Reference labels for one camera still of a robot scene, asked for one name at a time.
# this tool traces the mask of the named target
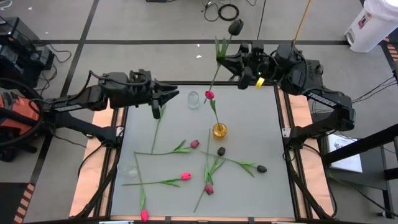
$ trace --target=red tulip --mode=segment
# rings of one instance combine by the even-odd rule
[[[196,149],[199,146],[199,141],[198,140],[194,140],[191,142],[191,148],[192,149]]]
[[[208,91],[205,92],[205,96],[206,96],[206,98],[211,100],[211,99],[214,98],[214,93],[212,91],[208,90]]]
[[[191,174],[189,172],[185,172],[181,174],[181,179],[182,180],[189,180],[191,179]]]
[[[213,186],[212,186],[211,184],[206,184],[206,186],[205,186],[205,192],[206,192],[208,195],[213,194],[213,193],[214,193]]]
[[[148,212],[145,209],[141,210],[141,220],[144,222],[148,221]]]

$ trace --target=concrete floor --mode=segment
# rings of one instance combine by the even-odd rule
[[[250,6],[244,0],[232,0],[240,10],[244,29],[237,39],[291,40],[294,37],[306,0],[258,0]],[[203,6],[199,0],[177,0],[167,4],[126,0],[14,0],[11,7],[1,15],[19,16],[41,39],[72,40],[69,44],[54,44],[59,50],[70,50],[72,58],[55,63],[58,76],[45,96],[61,94],[65,79],[73,75],[68,93],[76,93],[83,86],[88,70],[96,73],[137,70],[152,71],[159,80],[211,80],[216,67],[214,46],[203,44],[205,40],[227,37],[229,22],[208,22],[203,18]],[[313,0],[304,22],[299,40],[343,40],[343,34],[361,10],[359,0]],[[92,23],[86,26],[90,11]],[[232,12],[226,10],[225,16]],[[207,16],[215,16],[209,9]],[[137,40],[133,44],[84,44],[85,40]],[[144,45],[140,40],[176,40]],[[178,44],[177,40],[192,40],[191,44]],[[239,45],[232,45],[233,54]],[[380,46],[367,54],[356,54],[338,42],[321,42],[316,45],[298,45],[306,58],[318,59],[325,68],[324,84],[356,98],[391,76],[391,68]],[[276,45],[266,45],[266,52]],[[58,54],[61,59],[66,54]],[[230,74],[221,69],[218,80],[227,80]],[[363,138],[398,123],[396,86],[374,97],[355,104],[356,128],[347,133]],[[76,117],[91,121],[93,113],[81,110]],[[58,135],[82,144],[83,135],[61,129]],[[41,148],[43,139],[35,144]],[[76,186],[77,168],[84,150],[78,146],[52,139],[49,151],[42,164],[37,186],[27,211],[26,222],[67,218]],[[0,182],[28,182],[37,167],[37,158],[45,153],[22,153],[13,163],[0,163]],[[397,167],[395,155],[386,152],[389,167]],[[337,217],[340,220],[371,223],[398,223],[375,216],[379,212],[354,190],[331,183],[338,203]],[[395,208],[398,208],[398,182],[391,181]],[[382,203],[381,191],[362,188],[374,200]]]

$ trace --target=gold vase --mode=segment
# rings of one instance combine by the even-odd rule
[[[225,124],[216,123],[213,126],[213,135],[215,139],[223,139],[226,136],[227,132],[228,128],[225,126]]]

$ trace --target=white container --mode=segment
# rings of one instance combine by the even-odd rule
[[[397,27],[397,0],[366,0],[345,36],[352,51],[366,53]]]

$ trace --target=tulip bud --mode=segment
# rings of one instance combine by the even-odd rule
[[[191,148],[192,149],[196,149],[199,146],[199,141],[198,140],[194,140],[191,142]]]
[[[241,19],[234,20],[228,27],[228,32],[231,35],[239,35],[243,28],[243,21]]]
[[[220,147],[220,148],[217,150],[217,154],[218,154],[219,156],[223,156],[223,155],[225,154],[225,148],[224,148],[224,147]]]
[[[214,98],[214,93],[212,91],[208,90],[208,91],[205,92],[205,96],[209,100],[212,100]]]
[[[257,166],[257,171],[258,172],[267,172],[267,168],[266,167],[264,167],[264,166],[262,166],[262,165],[258,165]]]
[[[148,221],[148,212],[145,209],[141,210],[141,220],[144,222]]]
[[[185,172],[181,174],[181,179],[182,180],[189,180],[191,179],[191,174],[189,172]]]
[[[206,186],[205,186],[205,192],[206,192],[208,195],[212,195],[212,194],[214,193],[213,186],[212,186],[211,184],[206,184]]]

